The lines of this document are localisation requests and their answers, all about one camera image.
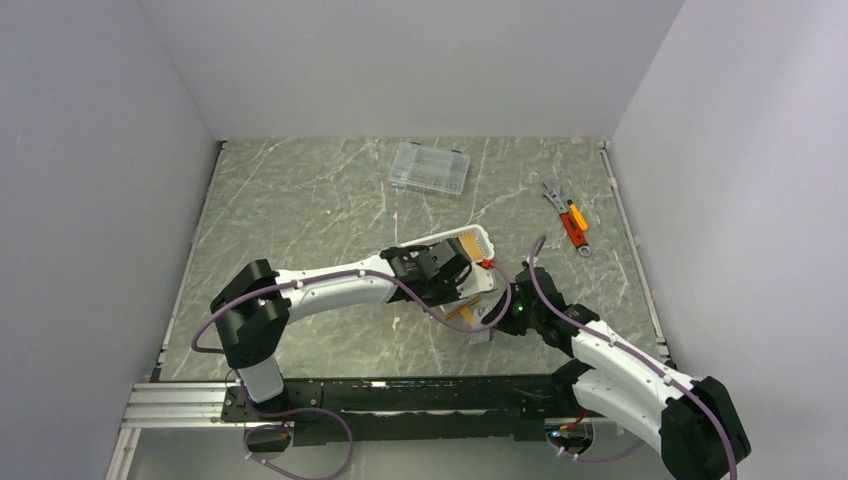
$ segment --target marble surface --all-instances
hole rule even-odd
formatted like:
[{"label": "marble surface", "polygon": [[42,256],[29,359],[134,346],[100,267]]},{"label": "marble surface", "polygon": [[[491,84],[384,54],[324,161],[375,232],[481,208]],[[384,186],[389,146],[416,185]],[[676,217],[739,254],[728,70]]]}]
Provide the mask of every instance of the marble surface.
[{"label": "marble surface", "polygon": [[[462,196],[399,190],[386,180],[399,142],[471,156]],[[656,355],[655,334],[622,220],[593,141],[553,138],[260,139],[225,144],[180,300],[163,380],[223,379],[221,355],[189,350],[209,302],[247,262],[312,269],[347,263],[432,233],[481,224],[514,276],[533,240],[539,263],[568,302],[597,311]],[[589,222],[589,258],[577,254],[542,180],[557,177]],[[219,345],[214,329],[201,343]],[[276,357],[288,377],[550,373],[567,358],[535,333],[468,338],[406,303],[323,312],[286,328]]]}]

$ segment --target cable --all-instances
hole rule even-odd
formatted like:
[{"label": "cable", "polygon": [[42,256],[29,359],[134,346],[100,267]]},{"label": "cable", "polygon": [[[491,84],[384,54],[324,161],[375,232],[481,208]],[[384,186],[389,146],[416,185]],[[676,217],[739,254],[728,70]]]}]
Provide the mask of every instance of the cable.
[{"label": "cable", "polygon": [[297,286],[298,282],[301,282],[301,284],[305,286],[305,285],[311,285],[313,283],[326,282],[327,280],[334,280],[336,278],[359,276],[360,272],[364,272],[365,275],[370,275],[372,277],[382,278],[383,280],[388,280],[388,281],[394,283],[398,288],[403,290],[404,293],[409,295],[409,298],[411,298],[412,301],[414,301],[415,303],[420,305],[428,314],[430,314],[430,316],[433,317],[434,320],[436,320],[437,322],[441,323],[442,325],[450,328],[451,330],[456,330],[457,332],[463,332],[463,333],[482,332],[484,330],[489,330],[491,328],[494,328],[495,325],[497,325],[498,322],[500,322],[501,319],[503,319],[506,316],[507,312],[509,311],[510,303],[512,302],[512,289],[509,288],[509,283],[510,283],[509,282],[509,276],[506,274],[503,267],[501,267],[500,264],[498,264],[497,262],[494,263],[493,266],[498,271],[498,273],[501,274],[501,277],[503,277],[503,279],[504,279],[504,285],[506,285],[506,289],[505,289],[506,290],[506,301],[504,302],[504,306],[501,309],[500,313],[498,313],[498,316],[495,317],[495,319],[492,321],[492,323],[490,323],[488,325],[483,325],[481,327],[465,329],[465,328],[460,328],[460,327],[452,325],[450,322],[445,320],[441,315],[439,315],[438,312],[436,312],[435,310],[430,308],[424,302],[424,300],[421,299],[421,297],[419,297],[418,295],[415,294],[415,292],[412,291],[411,288],[407,287],[403,282],[401,282],[400,280],[398,280],[397,278],[395,278],[391,275],[387,275],[383,272],[378,272],[376,270],[368,270],[368,269],[364,269],[364,270],[341,270],[341,271],[338,271],[338,272],[325,273],[323,275],[316,275],[314,277],[301,278],[299,280],[292,280],[292,281],[285,282],[285,283],[279,283],[279,284],[271,285],[271,286],[268,286],[268,287],[260,288],[258,290],[254,290],[252,292],[245,293],[244,295],[236,298],[232,302],[227,303],[224,306],[222,306],[221,308],[219,308],[218,310],[216,310],[215,313],[213,313],[212,316],[209,317],[209,319],[206,320],[206,322],[204,322],[203,325],[201,325],[200,328],[198,328],[196,332],[194,332],[194,336],[191,337],[191,349],[194,350],[195,352],[199,352],[199,353],[220,353],[220,354],[223,354],[224,350],[221,349],[221,348],[202,347],[202,346],[198,345],[197,342],[200,340],[200,337],[201,337],[201,335],[203,335],[203,332],[205,332],[206,329],[208,329],[210,325],[215,323],[218,319],[223,317],[224,314],[226,314],[230,310],[238,307],[239,305],[241,305],[242,303],[244,303],[248,300],[252,300],[254,298],[261,297],[261,296],[267,295],[269,293],[274,293],[274,292],[279,292],[279,291],[282,291],[282,290],[288,290],[290,288],[295,288]]},{"label": "cable", "polygon": [[[545,235],[542,235],[541,237],[537,238],[535,242],[533,242],[533,247],[530,249],[530,255],[527,258],[527,263],[528,263],[529,269],[530,269],[530,280],[532,280],[533,287],[536,289],[536,293],[539,295],[539,298],[542,300],[542,303],[544,303],[545,306],[548,307],[548,310],[550,310],[556,316],[561,318],[563,321],[569,323],[573,327],[577,328],[578,330],[582,330],[586,333],[589,333],[589,334],[603,340],[604,342],[609,342],[610,339],[607,335],[605,335],[601,332],[598,332],[597,330],[594,330],[592,328],[589,328],[589,327],[583,325],[582,323],[574,320],[573,318],[569,317],[568,315],[565,315],[564,313],[560,312],[550,302],[550,300],[548,300],[547,297],[545,297],[541,286],[539,286],[539,280],[536,278],[535,266],[536,266],[536,257],[539,255],[539,252],[542,251],[542,246],[545,244],[546,238],[547,237]],[[639,360],[646,367],[648,367],[649,370],[654,372],[659,378],[665,377],[665,373],[663,373],[663,370],[661,368],[657,367],[656,365],[654,365],[654,363],[645,354],[643,354],[639,350],[636,350],[635,348],[633,348],[629,345],[626,345],[624,343],[621,343],[621,342],[617,342],[615,344],[615,346],[624,350],[625,352],[630,354],[633,358]],[[683,386],[680,382],[678,382],[677,380],[671,379],[671,385],[674,388],[676,388],[677,390],[679,390],[681,393],[683,393],[683,395],[685,395],[689,400],[691,400],[692,403],[695,404],[695,406],[697,406],[699,409],[701,409],[701,411],[704,412],[704,415],[706,415],[707,419],[709,419],[710,423],[712,423],[713,427],[716,429],[716,432],[718,433],[719,438],[721,439],[722,447],[724,447],[724,454],[727,457],[728,472],[730,473],[729,480],[737,480],[738,472],[737,472],[737,469],[736,469],[736,458],[733,455],[733,446],[730,443],[730,438],[727,436],[727,432],[724,430],[724,427],[721,425],[721,421],[719,421],[718,417],[716,417],[716,415],[712,412],[712,410],[710,410],[710,408],[707,407],[707,405],[704,404],[704,402],[700,398],[698,398],[694,393],[690,392],[689,389],[687,389],[685,386]]]},{"label": "cable", "polygon": [[286,419],[288,419],[288,417],[290,415],[297,415],[298,413],[320,413],[322,415],[327,415],[329,417],[332,417],[333,420],[339,422],[339,424],[341,424],[342,428],[345,429],[345,434],[347,435],[347,454],[345,455],[344,461],[339,466],[339,468],[336,469],[335,472],[333,472],[333,473],[331,473],[331,474],[329,474],[325,477],[318,477],[318,478],[301,477],[300,475],[289,472],[288,470],[285,470],[282,467],[265,460],[264,458],[259,458],[257,455],[255,455],[253,452],[250,451],[250,447],[247,444],[247,440],[250,438],[251,435],[253,435],[254,432],[257,432],[257,431],[260,431],[260,430],[277,430],[277,431],[281,431],[281,432],[290,431],[291,427],[286,426],[285,424],[283,424],[283,425],[276,425],[276,424],[259,425],[258,427],[254,427],[254,428],[251,428],[250,430],[248,430],[247,433],[244,435],[244,438],[242,440],[242,445],[244,446],[244,452],[247,454],[244,457],[245,460],[253,460],[254,462],[262,465],[263,467],[270,468],[271,470],[279,473],[280,475],[289,477],[293,480],[332,480],[332,479],[338,477],[339,475],[341,475],[342,473],[344,473],[344,471],[347,469],[348,465],[350,465],[350,460],[353,458],[353,432],[351,432],[351,430],[350,430],[350,425],[348,425],[347,422],[345,422],[345,420],[342,417],[337,415],[335,412],[332,412],[330,410],[326,410],[326,409],[323,409],[323,408],[317,408],[317,407],[294,408],[294,409],[291,409],[291,410],[286,410],[285,412],[278,412],[278,413],[261,412],[261,411],[256,409],[256,406],[253,404],[253,401],[250,399],[250,396],[247,394],[247,387],[244,386],[244,383],[242,383],[241,389],[242,389],[242,393],[244,394],[245,405],[247,405],[247,408],[251,412],[253,412],[253,414],[256,415],[257,417],[260,417],[260,418],[283,417],[283,421],[285,421]]}]

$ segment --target white backdrop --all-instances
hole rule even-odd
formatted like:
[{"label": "white backdrop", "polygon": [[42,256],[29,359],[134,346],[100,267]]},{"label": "white backdrop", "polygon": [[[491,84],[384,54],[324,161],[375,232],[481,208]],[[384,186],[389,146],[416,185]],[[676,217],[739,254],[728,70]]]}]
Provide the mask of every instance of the white backdrop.
[{"label": "white backdrop", "polygon": [[134,0],[0,12],[0,477],[100,479],[215,141]]},{"label": "white backdrop", "polygon": [[613,138],[672,355],[750,436],[740,479],[845,478],[846,18],[688,0]]},{"label": "white backdrop", "polygon": [[140,0],[213,133],[610,138],[683,0]]}]

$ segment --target purple cable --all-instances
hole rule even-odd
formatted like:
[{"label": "purple cable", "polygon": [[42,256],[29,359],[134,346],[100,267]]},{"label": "purple cable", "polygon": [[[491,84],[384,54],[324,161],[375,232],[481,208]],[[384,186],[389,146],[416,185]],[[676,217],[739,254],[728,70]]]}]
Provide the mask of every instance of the purple cable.
[{"label": "purple cable", "polygon": [[[373,276],[373,277],[382,278],[384,280],[388,280],[388,281],[394,283],[395,285],[397,285],[398,288],[400,288],[401,290],[404,291],[404,293],[409,295],[409,298],[411,298],[415,303],[417,303],[421,307],[423,307],[424,310],[431,317],[433,317],[433,319],[435,319],[436,321],[438,321],[442,325],[444,325],[444,326],[446,326],[450,329],[456,330],[457,332],[476,333],[476,332],[482,332],[484,330],[489,330],[491,328],[494,328],[494,326],[497,325],[498,322],[500,322],[501,319],[503,319],[506,316],[506,313],[509,311],[510,303],[512,302],[512,289],[509,288],[509,276],[506,274],[503,267],[501,267],[498,263],[495,263],[494,267],[498,271],[498,273],[501,274],[501,277],[503,277],[503,279],[504,279],[504,285],[506,285],[506,289],[505,289],[506,290],[506,301],[504,302],[504,306],[501,309],[501,311],[498,313],[497,317],[495,317],[495,319],[490,324],[483,325],[482,327],[478,327],[478,328],[472,328],[472,329],[464,329],[464,328],[459,328],[459,327],[456,327],[454,325],[451,325],[447,320],[442,318],[442,316],[439,315],[438,312],[436,312],[435,310],[430,308],[424,302],[424,300],[421,299],[421,297],[419,297],[418,295],[415,294],[415,292],[412,291],[412,289],[407,287],[403,282],[401,282],[397,278],[392,277],[390,275],[386,275],[383,272],[378,272],[378,271],[375,271],[375,270],[368,270],[368,269],[364,269],[364,270],[343,270],[343,271],[339,271],[339,272],[325,273],[324,275],[316,275],[314,277],[300,279],[300,282],[302,282],[302,284],[305,286],[305,285],[309,285],[309,284],[312,284],[312,283],[318,283],[318,282],[324,282],[324,281],[327,281],[327,280],[333,280],[333,279],[336,279],[336,278],[342,278],[342,277],[348,277],[348,276],[359,276],[360,272],[364,272],[365,275],[370,275],[370,276]],[[224,316],[224,314],[227,313],[228,311],[232,310],[233,308],[238,307],[239,305],[241,305],[242,303],[244,303],[248,300],[252,300],[256,297],[261,297],[262,295],[267,295],[267,294],[272,293],[272,292],[278,292],[278,291],[282,291],[282,290],[287,290],[289,288],[294,288],[296,285],[297,285],[297,281],[294,281],[294,280],[290,281],[290,282],[286,282],[286,283],[271,285],[271,286],[268,286],[268,287],[265,287],[265,288],[260,288],[258,290],[254,290],[252,292],[246,293],[246,294],[236,298],[232,302],[225,304],[223,307],[216,310],[212,314],[212,316],[209,317],[209,319],[206,320],[206,322],[204,322],[203,325],[201,325],[200,328],[197,329],[197,331],[191,337],[191,349],[194,350],[195,352],[199,352],[199,353],[219,353],[219,354],[223,355],[224,350],[221,349],[221,348],[202,347],[202,346],[198,345],[198,341],[200,341],[201,335],[203,335],[203,332],[205,332],[209,328],[210,325],[215,323],[218,319],[220,319],[222,316]],[[247,439],[250,437],[251,434],[253,434],[253,432],[256,432],[258,430],[280,430],[280,431],[284,431],[284,430],[288,429],[288,427],[286,427],[285,425],[273,425],[273,424],[260,425],[258,427],[255,427],[255,428],[252,428],[251,430],[249,430],[247,432],[247,434],[244,436],[244,442],[243,442],[244,443],[244,450],[247,453],[247,458],[261,464],[264,467],[270,468],[271,470],[279,473],[280,475],[284,475],[284,476],[289,477],[293,480],[331,480],[331,479],[334,479],[334,478],[338,477],[339,475],[341,475],[342,472],[344,472],[344,470],[348,467],[348,465],[350,465],[350,460],[353,457],[353,433],[350,431],[350,425],[348,425],[347,422],[345,422],[345,420],[342,417],[340,417],[339,415],[335,414],[334,412],[332,412],[330,410],[325,410],[323,408],[315,408],[315,407],[296,408],[296,409],[293,409],[293,410],[287,410],[285,412],[272,413],[272,414],[260,412],[259,410],[256,410],[256,408],[253,406],[253,403],[250,401],[250,396],[247,394],[247,388],[244,387],[244,385],[242,385],[242,390],[244,392],[244,398],[247,399],[247,402],[245,402],[246,405],[248,406],[248,408],[250,408],[250,410],[252,410],[259,417],[279,418],[279,417],[286,417],[286,416],[289,416],[289,415],[294,415],[294,414],[298,414],[298,413],[305,413],[305,412],[315,412],[315,413],[320,413],[320,414],[323,414],[323,415],[328,415],[342,425],[342,427],[345,429],[345,433],[347,434],[347,440],[348,440],[347,455],[345,456],[345,459],[344,459],[344,462],[342,462],[342,465],[335,472],[331,473],[330,475],[327,475],[326,477],[321,477],[321,478],[312,479],[312,478],[309,478],[309,477],[301,477],[301,476],[296,475],[294,473],[291,473],[287,470],[284,470],[284,469],[280,468],[279,466],[274,465],[271,462],[268,462],[264,459],[257,457],[256,455],[254,455],[250,451],[250,448],[248,447],[248,444],[247,444]]]},{"label": "purple cable", "polygon": [[[571,453],[571,452],[566,452],[566,451],[563,451],[562,453],[570,456],[571,459],[576,461],[576,462],[587,462],[587,463],[615,462],[616,460],[621,460],[622,458],[629,457],[631,453],[635,452],[636,450],[639,450],[639,447],[642,446],[642,443],[644,443],[644,442],[642,442],[641,440],[637,440],[636,443],[634,443],[633,445],[628,447],[623,452],[616,453],[615,455],[610,455],[610,456],[607,456],[607,457],[588,457],[588,458],[586,458],[586,457],[581,457],[580,455],[577,455],[576,453]],[[554,443],[551,441],[550,438],[548,438],[548,445],[553,447],[553,449],[556,450],[557,453],[559,453],[559,447],[554,445]]]},{"label": "purple cable", "polygon": [[[338,272],[325,273],[323,275],[316,275],[314,277],[303,278],[303,279],[300,279],[300,281],[303,282],[304,286],[306,286],[306,285],[310,285],[310,284],[313,284],[313,283],[325,282],[327,280],[334,280],[336,278],[344,278],[344,277],[350,277],[350,276],[355,277],[355,276],[359,275],[360,271],[362,271],[362,272],[365,272],[366,275],[370,275],[372,277],[377,277],[377,278],[382,278],[384,280],[388,280],[388,281],[394,283],[395,285],[397,285],[398,288],[400,288],[401,290],[404,291],[404,293],[409,295],[409,298],[411,298],[415,303],[417,303],[421,307],[423,307],[424,310],[428,314],[430,314],[430,316],[433,317],[434,320],[441,323],[442,325],[444,325],[444,326],[446,326],[446,327],[448,327],[452,330],[456,330],[457,332],[477,333],[477,332],[482,332],[484,330],[489,330],[489,329],[493,328],[495,325],[497,325],[498,322],[500,322],[501,319],[503,319],[503,317],[506,316],[507,311],[509,311],[509,304],[512,301],[512,289],[509,288],[509,276],[507,276],[503,267],[501,267],[497,262],[494,264],[494,266],[495,266],[495,269],[498,271],[498,273],[500,273],[501,276],[503,277],[504,285],[507,286],[507,288],[506,288],[506,301],[504,302],[503,308],[498,313],[498,316],[495,317],[495,319],[494,319],[494,321],[492,321],[492,323],[490,323],[488,325],[483,325],[483,326],[477,327],[477,328],[471,328],[471,329],[459,328],[455,325],[452,325],[450,322],[448,322],[447,320],[442,318],[442,316],[439,315],[438,312],[436,312],[435,310],[433,310],[432,308],[427,306],[427,304],[424,302],[424,300],[422,300],[421,297],[416,295],[415,292],[413,292],[412,289],[407,287],[403,282],[401,282],[400,280],[398,280],[395,277],[392,277],[391,275],[386,275],[385,273],[378,272],[376,270],[367,270],[367,269],[364,269],[364,270],[341,270],[341,271],[338,271]],[[205,332],[206,329],[208,329],[210,325],[212,325],[218,319],[223,317],[225,313],[227,313],[230,310],[238,307],[239,305],[241,305],[242,303],[244,303],[248,300],[252,300],[256,297],[261,297],[262,295],[267,295],[267,294],[272,293],[272,292],[278,292],[278,291],[281,291],[281,290],[288,290],[290,288],[294,288],[296,285],[297,285],[297,281],[295,281],[295,280],[292,280],[292,281],[286,282],[286,283],[270,285],[268,287],[260,288],[258,290],[254,290],[252,292],[245,293],[244,295],[236,298],[232,302],[227,303],[223,307],[216,310],[215,313],[213,313],[212,316],[209,317],[209,319],[206,320],[206,322],[204,322],[203,325],[201,325],[200,328],[198,328],[196,332],[194,332],[194,336],[191,337],[191,349],[194,350],[195,352],[199,352],[199,353],[220,353],[220,354],[223,354],[224,350],[221,349],[221,348],[201,347],[197,343],[198,341],[200,341],[200,337],[201,337],[201,335],[203,335],[203,332]]]},{"label": "purple cable", "polygon": [[[589,328],[583,325],[582,323],[574,320],[573,318],[569,317],[568,315],[565,315],[564,313],[560,312],[545,297],[544,293],[542,292],[542,288],[539,286],[539,280],[536,278],[536,272],[534,270],[534,267],[536,266],[536,257],[539,255],[539,252],[541,252],[542,246],[545,244],[545,239],[545,235],[542,235],[541,237],[537,238],[535,242],[533,242],[533,247],[530,249],[530,255],[527,259],[527,263],[530,267],[530,279],[533,281],[533,287],[536,289],[536,293],[539,295],[539,298],[542,300],[542,303],[544,303],[545,306],[548,307],[548,310],[550,310],[556,316],[558,316],[565,322],[571,324],[578,330],[583,330],[591,335],[594,335],[595,337],[600,338],[604,342],[609,342],[610,339],[607,335],[598,332],[597,330],[594,330],[592,328]],[[625,345],[623,343],[616,343],[615,346],[629,353],[636,360],[642,362],[646,367],[648,367],[648,369],[657,374],[658,377],[665,377],[665,373],[663,373],[663,370],[654,365],[654,363],[651,362],[651,360],[639,350],[636,350],[635,348],[629,345]],[[704,415],[706,415],[709,419],[710,423],[713,424],[713,427],[716,429],[716,432],[718,432],[718,436],[721,439],[722,447],[724,447],[724,454],[727,456],[727,464],[729,467],[728,471],[730,473],[729,480],[737,480],[736,458],[733,455],[733,446],[730,444],[730,438],[727,436],[727,432],[724,430],[724,427],[722,427],[721,421],[719,421],[718,417],[716,417],[712,410],[710,410],[709,407],[707,407],[707,405],[703,401],[701,401],[700,398],[695,396],[694,393],[690,392],[689,389],[680,384],[680,382],[672,379],[671,385],[674,388],[680,390],[683,395],[689,398],[692,403],[694,403],[699,409],[701,409],[704,412]]]}]

